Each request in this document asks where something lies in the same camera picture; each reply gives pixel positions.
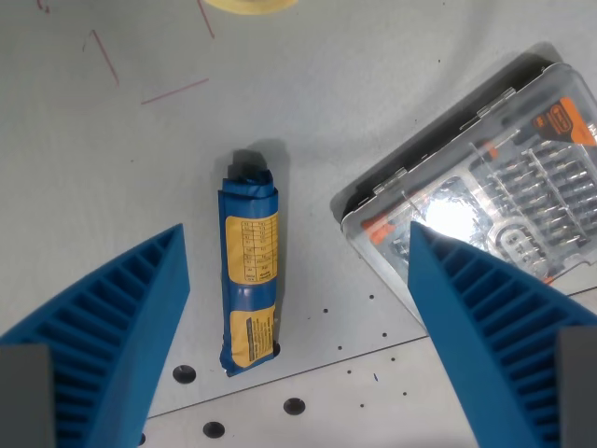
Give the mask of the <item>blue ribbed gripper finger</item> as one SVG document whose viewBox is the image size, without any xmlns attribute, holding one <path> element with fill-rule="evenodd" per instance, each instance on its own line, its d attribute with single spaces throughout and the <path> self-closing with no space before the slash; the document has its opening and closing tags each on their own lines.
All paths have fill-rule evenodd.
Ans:
<svg viewBox="0 0 597 448">
<path fill-rule="evenodd" d="M 472 245 L 410 224 L 408 289 L 481 447 L 559 447 L 557 334 L 596 315 Z"/>
<path fill-rule="evenodd" d="M 189 295 L 177 224 L 84 276 L 1 337 L 41 343 L 60 447 L 135 447 Z"/>
</svg>

